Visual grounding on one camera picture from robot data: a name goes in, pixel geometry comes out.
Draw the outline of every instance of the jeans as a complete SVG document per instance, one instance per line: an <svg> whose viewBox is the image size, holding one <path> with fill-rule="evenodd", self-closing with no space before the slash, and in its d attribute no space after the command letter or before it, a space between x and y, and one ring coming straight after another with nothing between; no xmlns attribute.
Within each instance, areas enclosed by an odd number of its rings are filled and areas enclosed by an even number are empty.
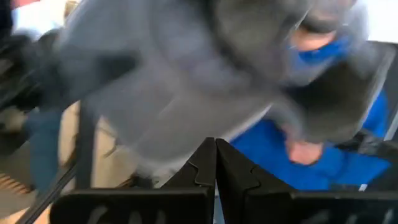
<svg viewBox="0 0 398 224"><path fill-rule="evenodd" d="M62 111L30 112L24 129L29 135L30 174L39 194L46 192L58 172L58 138Z"/></svg>

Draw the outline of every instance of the person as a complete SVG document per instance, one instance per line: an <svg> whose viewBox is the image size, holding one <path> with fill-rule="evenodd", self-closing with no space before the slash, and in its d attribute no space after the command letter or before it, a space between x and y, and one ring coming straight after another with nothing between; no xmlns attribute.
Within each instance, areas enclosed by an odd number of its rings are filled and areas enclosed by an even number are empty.
<svg viewBox="0 0 398 224"><path fill-rule="evenodd" d="M302 63L345 57L336 32L317 34L299 27L291 38ZM363 125L377 137L386 131L387 98L382 91ZM387 161L342 151L328 142L296 139L289 127L264 119L231 141L247 158L298 190L330 190L336 185L366 186L386 170Z"/></svg>
<svg viewBox="0 0 398 224"><path fill-rule="evenodd" d="M61 27L45 12L40 1L15 0L13 3L16 7L12 10L14 34L37 40L49 30ZM39 195L48 189L58 172L62 113L60 110L33 110L25 114L15 107L1 112L3 132L24 130L29 135L30 173Z"/></svg>

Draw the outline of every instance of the floor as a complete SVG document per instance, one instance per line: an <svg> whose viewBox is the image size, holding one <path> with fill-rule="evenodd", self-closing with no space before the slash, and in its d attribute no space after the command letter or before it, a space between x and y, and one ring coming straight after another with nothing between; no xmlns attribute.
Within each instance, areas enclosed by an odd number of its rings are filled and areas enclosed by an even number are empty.
<svg viewBox="0 0 398 224"><path fill-rule="evenodd" d="M69 157L73 147L73 137L77 128L78 104L72 105L64 112L62 129L60 133L59 159L64 162ZM117 149L110 156L105 156L114 146L113 130L101 120L96 132L96 150L93 164L93 187L115 187L126 180L134 172L135 166L131 164L128 151ZM12 155L10 162L25 160L29 153L29 145L22 146ZM27 173L28 165L21 167ZM15 195L10 191L0 191L0 223L1 219L27 208L34 200L35 192L28 195Z"/></svg>

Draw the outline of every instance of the hand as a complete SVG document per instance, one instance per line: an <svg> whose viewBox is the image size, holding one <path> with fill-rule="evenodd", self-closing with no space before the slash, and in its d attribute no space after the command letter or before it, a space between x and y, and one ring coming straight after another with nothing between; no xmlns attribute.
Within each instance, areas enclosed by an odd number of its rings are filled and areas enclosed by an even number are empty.
<svg viewBox="0 0 398 224"><path fill-rule="evenodd" d="M311 165L322 156L323 144L314 144L305 141L286 140L286 149L289 160L301 165Z"/></svg>

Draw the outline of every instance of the blue jacket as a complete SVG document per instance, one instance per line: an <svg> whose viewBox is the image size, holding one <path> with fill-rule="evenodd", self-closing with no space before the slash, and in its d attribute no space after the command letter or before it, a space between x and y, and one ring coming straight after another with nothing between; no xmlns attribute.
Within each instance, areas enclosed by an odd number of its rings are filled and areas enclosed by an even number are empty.
<svg viewBox="0 0 398 224"><path fill-rule="evenodd" d="M374 102L364 128L383 137L387 99L382 92ZM319 161L303 166L289 161L285 136L272 121L263 120L233 140L232 145L247 158L298 190L328 190L331 184L368 184L390 164L335 147L326 147Z"/></svg>

